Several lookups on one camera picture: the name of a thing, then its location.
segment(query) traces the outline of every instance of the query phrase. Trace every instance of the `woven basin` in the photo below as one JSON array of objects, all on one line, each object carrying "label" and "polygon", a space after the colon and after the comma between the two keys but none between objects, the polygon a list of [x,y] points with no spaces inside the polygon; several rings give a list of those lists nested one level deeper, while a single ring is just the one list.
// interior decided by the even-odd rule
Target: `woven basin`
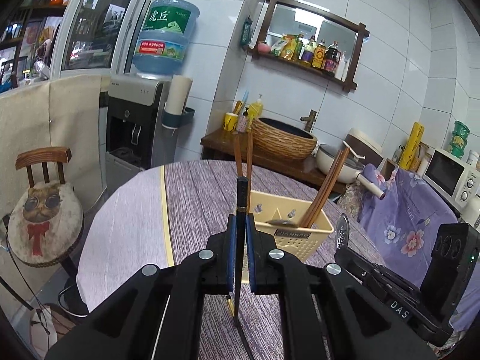
[{"label": "woven basin", "polygon": [[302,160],[317,144],[310,133],[267,117],[254,119],[251,130],[255,146],[277,157]]}]

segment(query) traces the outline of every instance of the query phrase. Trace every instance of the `wall mirror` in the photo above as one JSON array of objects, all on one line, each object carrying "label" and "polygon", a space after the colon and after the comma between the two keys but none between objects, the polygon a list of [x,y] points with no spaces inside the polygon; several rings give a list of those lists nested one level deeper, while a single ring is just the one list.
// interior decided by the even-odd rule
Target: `wall mirror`
[{"label": "wall mirror", "polygon": [[[330,13],[326,9],[302,2],[301,0],[267,1],[269,4],[260,28],[257,43],[252,51],[253,58],[268,57],[294,65],[336,82],[345,92],[356,89],[357,84],[353,82],[353,78],[362,50],[363,39],[370,34],[364,24],[355,24],[343,17]],[[298,35],[303,36],[303,38],[297,38],[297,42],[300,40],[303,43],[303,47],[295,54],[295,57],[291,59],[285,58],[278,53],[276,54],[272,49],[278,41],[285,40],[289,36],[291,38]],[[321,40],[325,40],[327,50],[334,42],[338,42],[337,49],[339,52],[345,53],[344,59],[348,61],[345,69],[343,69],[344,74],[339,75],[337,70],[335,72],[337,74],[334,75],[326,69],[309,63],[308,58],[303,58],[303,53],[306,50],[312,50],[312,44],[314,50],[314,47]]]}]

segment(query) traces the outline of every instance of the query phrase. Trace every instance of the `paper towel roll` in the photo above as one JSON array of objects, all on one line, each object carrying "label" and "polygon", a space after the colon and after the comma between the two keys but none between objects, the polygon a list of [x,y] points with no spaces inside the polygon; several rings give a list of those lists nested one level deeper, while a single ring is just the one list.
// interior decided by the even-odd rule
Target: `paper towel roll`
[{"label": "paper towel roll", "polygon": [[169,97],[166,100],[165,111],[173,115],[183,114],[183,108],[190,93],[193,81],[184,76],[173,76]]}]

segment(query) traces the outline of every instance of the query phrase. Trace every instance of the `blue water jug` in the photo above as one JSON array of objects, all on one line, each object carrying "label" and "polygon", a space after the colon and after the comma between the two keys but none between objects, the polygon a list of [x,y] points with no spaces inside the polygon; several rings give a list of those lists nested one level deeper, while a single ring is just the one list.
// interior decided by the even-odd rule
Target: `blue water jug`
[{"label": "blue water jug", "polygon": [[155,0],[150,4],[138,36],[132,62],[143,73],[180,73],[200,10],[183,0]]}]

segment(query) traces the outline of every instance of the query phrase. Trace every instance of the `blue gripper pad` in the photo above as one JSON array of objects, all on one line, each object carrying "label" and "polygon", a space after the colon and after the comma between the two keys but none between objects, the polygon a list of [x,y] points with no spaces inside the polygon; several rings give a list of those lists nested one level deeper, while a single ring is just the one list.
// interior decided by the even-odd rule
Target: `blue gripper pad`
[{"label": "blue gripper pad", "polygon": [[250,281],[250,290],[255,292],[257,290],[257,282],[255,279],[255,256],[254,256],[254,242],[252,239],[252,221],[250,216],[247,216],[246,234],[247,234],[247,259],[248,259],[248,277]]},{"label": "blue gripper pad", "polygon": [[236,217],[233,216],[232,220],[229,221],[229,228],[230,230],[230,250],[229,250],[229,265],[227,271],[227,283],[229,284],[229,291],[233,291],[233,279],[234,279],[234,271],[235,271],[235,251],[236,245],[235,241],[237,239],[237,221]]}]

